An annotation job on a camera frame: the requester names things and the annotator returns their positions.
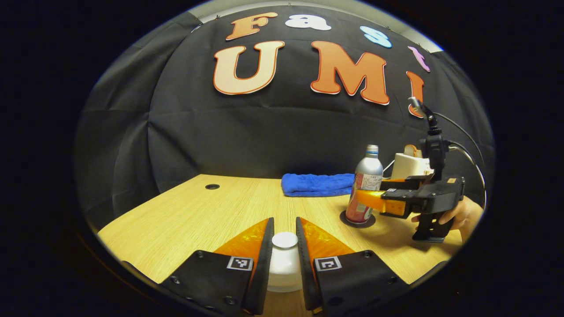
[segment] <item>aluminum bottle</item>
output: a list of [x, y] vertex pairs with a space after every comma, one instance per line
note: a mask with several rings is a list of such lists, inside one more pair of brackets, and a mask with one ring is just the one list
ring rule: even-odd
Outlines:
[[372, 214], [372, 208], [358, 203], [356, 190], [380, 190], [383, 174], [382, 163], [378, 159], [378, 146], [369, 144], [366, 156], [358, 163], [355, 170], [352, 193], [345, 213], [346, 219], [352, 223], [364, 223]]

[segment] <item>can label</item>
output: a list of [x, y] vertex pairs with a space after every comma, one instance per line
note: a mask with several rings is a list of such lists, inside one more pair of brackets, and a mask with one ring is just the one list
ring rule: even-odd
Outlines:
[[355, 180], [352, 185], [352, 193], [349, 199], [349, 206], [345, 213], [346, 218], [350, 222], [363, 223], [372, 215], [372, 208], [367, 207], [358, 202], [356, 199], [356, 190], [377, 191], [382, 184], [381, 175], [366, 175], [362, 173], [355, 174]]

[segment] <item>hand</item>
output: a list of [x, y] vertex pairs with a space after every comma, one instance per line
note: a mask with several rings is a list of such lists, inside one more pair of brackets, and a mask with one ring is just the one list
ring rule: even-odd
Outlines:
[[[482, 213], [482, 207], [473, 202], [470, 198], [464, 196], [454, 209], [445, 212], [441, 216], [439, 224], [445, 224], [454, 218], [451, 230], [459, 229], [462, 241], [466, 241], [472, 231], [474, 231], [474, 228], [482, 217]], [[420, 215], [417, 215], [411, 218], [411, 222], [418, 222], [419, 219]]]

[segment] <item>screw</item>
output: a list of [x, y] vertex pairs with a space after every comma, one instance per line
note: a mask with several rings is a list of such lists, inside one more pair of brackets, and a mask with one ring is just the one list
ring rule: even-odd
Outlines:
[[235, 305], [235, 304], [237, 303], [237, 301], [236, 301], [233, 297], [231, 297], [231, 296], [225, 296], [225, 297], [223, 298], [223, 301], [224, 301], [225, 303], [227, 303], [228, 305]]

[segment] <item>orange letter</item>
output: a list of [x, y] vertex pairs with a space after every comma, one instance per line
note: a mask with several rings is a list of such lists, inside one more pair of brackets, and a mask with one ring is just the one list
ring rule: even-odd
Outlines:
[[[407, 77], [409, 77], [409, 81], [411, 82], [411, 96], [417, 98], [419, 101], [423, 102], [423, 85], [425, 84], [421, 77], [415, 75], [410, 71], [407, 72]], [[418, 115], [414, 110], [413, 106], [409, 104], [409, 113], [412, 115], [423, 118], [423, 116]]]
[[319, 76], [311, 83], [313, 91], [338, 94], [341, 87], [335, 81], [336, 71], [349, 96], [356, 94], [366, 77], [364, 89], [360, 92], [362, 98], [383, 105], [390, 103], [390, 98], [386, 95], [384, 79], [386, 61], [383, 58], [365, 52], [355, 64], [338, 44], [315, 41], [311, 45], [319, 51]]
[[258, 29], [254, 29], [253, 25], [263, 27], [268, 23], [269, 17], [277, 17], [278, 14], [274, 12], [268, 12], [263, 14], [257, 14], [253, 16], [244, 17], [239, 20], [231, 22], [234, 25], [233, 33], [227, 36], [226, 40], [231, 40], [234, 38], [239, 38], [247, 35], [251, 35], [258, 32]]
[[215, 89], [226, 95], [250, 94], [260, 90], [272, 81], [276, 72], [278, 49], [284, 46], [282, 41], [270, 41], [256, 44], [254, 48], [260, 52], [258, 69], [253, 77], [238, 78], [235, 71], [239, 54], [246, 50], [245, 46], [235, 46], [215, 53], [217, 58], [213, 85]]

